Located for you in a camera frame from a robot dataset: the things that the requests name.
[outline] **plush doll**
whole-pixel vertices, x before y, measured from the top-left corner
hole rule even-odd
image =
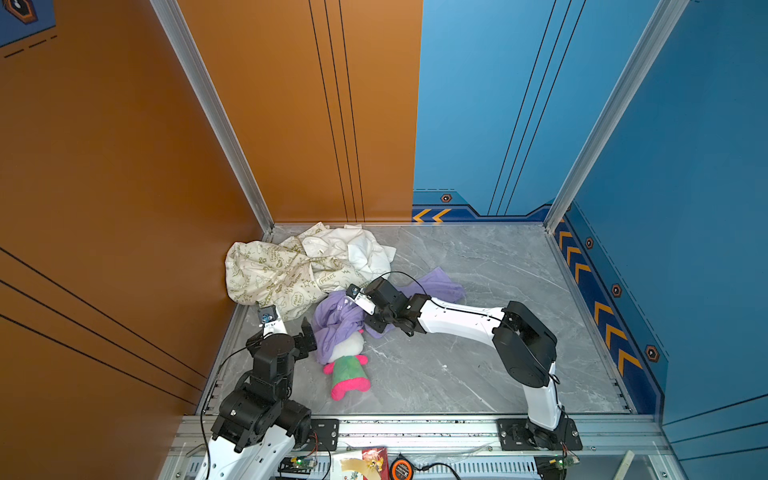
[[[362,352],[362,330],[354,332],[348,339],[333,347],[330,363],[323,368],[326,375],[333,374],[331,398],[337,402],[350,390],[367,392],[371,388],[362,366],[368,363],[368,357]]]

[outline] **mounting plate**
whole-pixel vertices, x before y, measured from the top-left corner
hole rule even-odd
[[[312,432],[317,434],[319,450],[327,449],[329,452],[335,452],[339,442],[339,420],[338,419],[312,419]],[[310,433],[310,439],[307,442],[308,449],[314,449],[315,439]]]
[[[576,422],[573,419],[562,419],[565,423],[565,446],[568,450],[577,452],[584,447],[581,444],[581,437],[576,429]],[[539,450],[528,443],[530,432],[525,428],[527,419],[498,419],[496,428],[498,429],[498,440],[502,444],[502,450],[505,451],[533,451]]]

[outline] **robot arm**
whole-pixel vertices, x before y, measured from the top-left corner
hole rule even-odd
[[[566,422],[554,380],[558,341],[525,305],[478,308],[420,293],[408,298],[382,277],[364,290],[351,285],[346,293],[368,313],[366,324],[379,333],[392,324],[408,336],[449,333],[496,348],[507,373],[523,385],[530,443],[542,449],[560,447]]]
[[[426,294],[408,298],[383,278],[364,290],[350,285],[346,294],[368,313],[366,324],[379,333],[392,324],[408,336],[449,333],[494,347],[507,373],[523,385],[528,444],[548,450],[561,447],[568,422],[555,386],[558,341],[525,305],[509,302],[505,308],[478,308]],[[304,320],[303,333],[292,337],[274,306],[258,315],[263,329],[246,342],[253,368],[221,402],[212,428],[210,478],[266,480],[282,458],[310,435],[311,411],[288,398],[295,361],[317,348],[312,329]],[[207,466],[200,469],[197,480],[206,478]]]

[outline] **gray marble floor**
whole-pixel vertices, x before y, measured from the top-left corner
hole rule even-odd
[[[279,243],[305,227],[276,227],[268,240]],[[558,393],[568,412],[623,412],[618,388],[605,369],[548,245],[534,224],[369,227],[378,241],[397,248],[393,270],[418,278],[436,266],[467,291],[474,306],[525,303],[558,338]],[[393,275],[396,285],[410,282]],[[251,309],[236,348],[259,328]],[[311,319],[314,308],[307,316]],[[299,322],[289,322],[289,333]],[[296,364],[292,399],[316,414],[450,413],[526,411],[522,387],[504,370],[492,348],[443,334],[407,337],[392,331],[381,339],[365,335],[363,354],[372,387],[330,398],[331,378],[313,354]],[[230,360],[221,391],[228,393],[250,357]],[[211,407],[217,408],[217,401]]]

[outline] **orange tape measure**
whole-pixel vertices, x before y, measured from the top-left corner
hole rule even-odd
[[[397,455],[392,466],[389,467],[389,477],[392,480],[411,480],[413,478],[413,465],[406,457]]]

